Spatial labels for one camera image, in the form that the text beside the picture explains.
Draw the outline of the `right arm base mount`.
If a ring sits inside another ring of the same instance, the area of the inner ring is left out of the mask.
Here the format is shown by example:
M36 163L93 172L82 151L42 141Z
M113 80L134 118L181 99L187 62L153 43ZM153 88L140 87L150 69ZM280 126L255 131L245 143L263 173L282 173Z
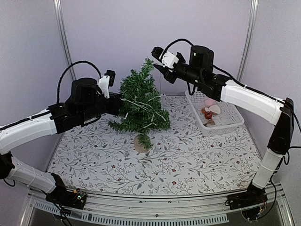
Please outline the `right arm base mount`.
M246 208L242 210L242 216L248 221L258 220L267 207L267 196L263 191L246 191L227 196L224 203L230 210Z

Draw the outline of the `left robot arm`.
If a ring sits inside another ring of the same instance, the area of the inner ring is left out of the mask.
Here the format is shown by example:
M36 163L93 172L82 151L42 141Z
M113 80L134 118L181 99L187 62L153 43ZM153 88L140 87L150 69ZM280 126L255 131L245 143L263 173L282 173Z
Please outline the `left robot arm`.
M115 72L107 70L99 80L80 78L71 83L71 95L36 115L16 121L0 129L0 178L19 181L53 197L59 204L70 200L62 179L56 174L42 172L12 155L11 150L35 139L61 134L74 127L85 127L103 114L117 115L122 106L121 95L109 92L113 86Z

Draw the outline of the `red ball ornament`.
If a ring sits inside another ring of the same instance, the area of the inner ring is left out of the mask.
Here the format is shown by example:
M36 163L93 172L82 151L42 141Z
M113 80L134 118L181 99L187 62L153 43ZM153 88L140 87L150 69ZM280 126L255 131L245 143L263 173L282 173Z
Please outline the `red ball ornament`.
M205 117L206 119L208 119L208 120L212 119L212 116L213 116L212 112L205 112L205 113L204 113L204 117Z

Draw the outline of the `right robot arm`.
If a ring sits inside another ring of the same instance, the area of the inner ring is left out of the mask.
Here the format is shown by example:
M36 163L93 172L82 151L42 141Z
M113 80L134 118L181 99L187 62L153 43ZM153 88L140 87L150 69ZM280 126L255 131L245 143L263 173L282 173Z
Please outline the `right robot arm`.
M155 68L168 82L173 84L181 79L215 101L234 104L274 125L267 151L247 190L227 197L232 210L266 202L265 186L291 149L294 124L299 122L293 100L282 100L243 85L222 69L219 70L221 74L215 74L214 52L204 46L191 44L188 63L181 53L173 54L168 47L154 47L151 54L160 62Z

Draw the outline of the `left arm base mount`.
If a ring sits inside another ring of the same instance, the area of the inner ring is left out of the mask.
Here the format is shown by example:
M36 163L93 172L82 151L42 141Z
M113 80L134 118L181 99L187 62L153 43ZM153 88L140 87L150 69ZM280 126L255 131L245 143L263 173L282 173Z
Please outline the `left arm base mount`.
M87 193L79 189L68 191L57 187L51 193L46 194L46 200L60 206L82 210L87 200Z

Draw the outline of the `white plastic basket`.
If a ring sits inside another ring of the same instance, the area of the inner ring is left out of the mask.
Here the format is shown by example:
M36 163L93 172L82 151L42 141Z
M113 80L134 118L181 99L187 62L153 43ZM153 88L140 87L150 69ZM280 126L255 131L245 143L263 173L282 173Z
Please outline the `white plastic basket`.
M204 102L209 98L200 91L196 91L192 96L189 95L188 91L185 91L185 95L204 136L231 133L236 127L244 124L244 118L234 105L215 101L214 104L220 107L221 113L213 114L211 120L215 122L214 127L205 127L204 124L208 122L208 119L204 117L201 109L205 108Z

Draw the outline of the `small green christmas tree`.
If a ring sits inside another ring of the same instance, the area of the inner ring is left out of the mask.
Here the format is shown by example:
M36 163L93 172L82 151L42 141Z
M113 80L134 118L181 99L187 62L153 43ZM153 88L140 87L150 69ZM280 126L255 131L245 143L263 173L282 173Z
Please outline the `small green christmas tree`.
M119 111L120 121L109 121L108 125L117 132L135 132L139 144L146 150L153 146L148 133L170 129L169 112L162 108L161 94L151 75L153 61L145 59L141 69L131 70L131 74L120 83L123 106Z

